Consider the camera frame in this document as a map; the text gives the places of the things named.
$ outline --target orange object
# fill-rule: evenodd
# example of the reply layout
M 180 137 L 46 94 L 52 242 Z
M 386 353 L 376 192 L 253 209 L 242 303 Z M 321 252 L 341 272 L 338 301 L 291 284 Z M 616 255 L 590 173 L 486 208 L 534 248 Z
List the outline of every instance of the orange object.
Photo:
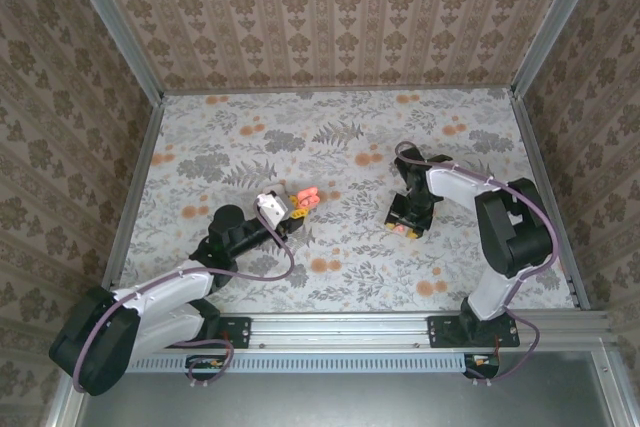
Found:
M 313 209 L 320 203 L 320 197 L 318 197 L 318 188 L 309 187 L 308 189 L 298 192 L 298 206 Z

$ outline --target yellow object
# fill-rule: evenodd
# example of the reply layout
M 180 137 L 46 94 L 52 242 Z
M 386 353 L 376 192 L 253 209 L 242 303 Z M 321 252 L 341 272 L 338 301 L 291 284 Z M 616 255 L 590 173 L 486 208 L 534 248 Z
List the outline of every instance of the yellow object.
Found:
M 299 219 L 300 217 L 306 217 L 309 213 L 309 209 L 296 209 L 291 214 L 292 219 Z

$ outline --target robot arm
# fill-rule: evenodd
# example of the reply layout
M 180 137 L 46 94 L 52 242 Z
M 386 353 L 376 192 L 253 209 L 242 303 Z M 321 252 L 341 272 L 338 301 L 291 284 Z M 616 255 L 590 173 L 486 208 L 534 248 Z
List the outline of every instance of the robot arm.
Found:
M 236 205 L 220 207 L 209 225 L 209 235 L 176 269 L 131 288 L 109 292 L 95 287 L 87 292 L 53 342 L 49 357 L 72 375 L 89 333 L 107 310 L 128 297 L 130 300 L 117 308 L 98 331 L 84 358 L 80 384 L 91 395 L 111 388 L 131 361 L 180 341 L 215 338 L 220 312 L 203 297 L 226 285 L 231 276 L 194 272 L 194 268 L 237 272 L 238 256 L 274 234 L 286 241 L 318 201 L 315 188 L 298 196 L 287 196 L 280 184 L 265 189 L 256 205 L 270 229 L 258 218 L 245 220 Z
M 424 161 L 416 148 L 405 150 L 402 156 Z M 410 236 L 421 237 L 431 227 L 435 203 L 443 198 L 476 214 L 482 251 L 489 265 L 462 305 L 461 322 L 466 325 L 468 336 L 473 337 L 472 331 L 486 325 L 483 322 L 503 315 L 514 286 L 545 261 L 552 243 L 542 221 L 523 202 L 486 182 L 437 166 L 448 160 L 451 159 L 443 155 L 434 157 L 429 159 L 433 165 L 430 167 L 397 158 L 396 167 L 409 192 L 406 196 L 396 195 L 386 222 L 394 230 L 408 228 Z M 523 178 L 508 185 L 544 211 L 533 182 Z

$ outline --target floral tablecloth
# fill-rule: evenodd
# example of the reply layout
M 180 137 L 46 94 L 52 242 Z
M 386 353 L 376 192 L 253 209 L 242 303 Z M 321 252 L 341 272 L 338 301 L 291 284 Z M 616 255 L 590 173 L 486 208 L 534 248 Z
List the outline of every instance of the floral tablecloth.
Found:
M 290 239 L 294 273 L 275 283 L 233 279 L 210 297 L 224 312 L 457 309 L 486 266 L 476 220 L 444 201 L 421 239 L 385 229 L 404 191 L 394 146 L 411 140 L 425 157 L 532 178 L 505 89 L 198 95 L 164 106 L 121 285 L 185 259 L 221 205 L 250 218 L 266 185 L 320 189 L 321 204 Z M 265 276 L 287 266 L 272 242 L 238 264 Z M 571 308 L 560 266 L 531 279 L 514 307 Z

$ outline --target wall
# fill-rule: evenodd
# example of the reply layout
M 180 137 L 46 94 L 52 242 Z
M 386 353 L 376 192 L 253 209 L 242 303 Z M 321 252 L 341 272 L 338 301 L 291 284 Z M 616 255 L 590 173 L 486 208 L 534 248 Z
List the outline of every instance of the wall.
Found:
M 551 0 L 117 0 L 172 91 L 508 84 Z
M 0 0 L 0 425 L 37 425 L 47 352 L 101 280 L 150 105 L 89 0 Z
M 640 392 L 640 0 L 580 0 L 525 96 L 594 308 Z

